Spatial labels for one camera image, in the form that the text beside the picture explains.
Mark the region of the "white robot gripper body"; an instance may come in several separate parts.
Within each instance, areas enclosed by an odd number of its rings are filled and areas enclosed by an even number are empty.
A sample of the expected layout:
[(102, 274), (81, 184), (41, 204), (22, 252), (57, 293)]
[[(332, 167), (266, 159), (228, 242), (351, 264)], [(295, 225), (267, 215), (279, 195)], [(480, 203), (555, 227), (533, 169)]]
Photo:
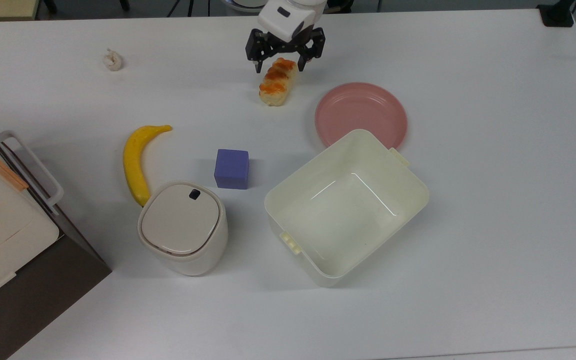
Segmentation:
[(317, 0), (268, 0), (258, 14), (258, 23), (272, 37), (276, 51), (296, 51), (297, 35), (314, 28), (318, 20)]

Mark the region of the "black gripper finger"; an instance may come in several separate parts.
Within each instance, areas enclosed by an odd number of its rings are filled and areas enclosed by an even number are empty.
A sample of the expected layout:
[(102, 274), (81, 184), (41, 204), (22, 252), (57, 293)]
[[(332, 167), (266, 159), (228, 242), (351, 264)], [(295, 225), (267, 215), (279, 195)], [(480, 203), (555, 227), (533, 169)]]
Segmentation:
[(298, 71), (302, 72), (312, 59), (320, 59), (325, 47), (326, 36), (322, 27), (307, 27), (296, 36), (296, 51), (299, 54)]
[(246, 57), (254, 64), (254, 70), (260, 74), (265, 60), (274, 57), (274, 43), (271, 34), (254, 28), (250, 31), (246, 43)]

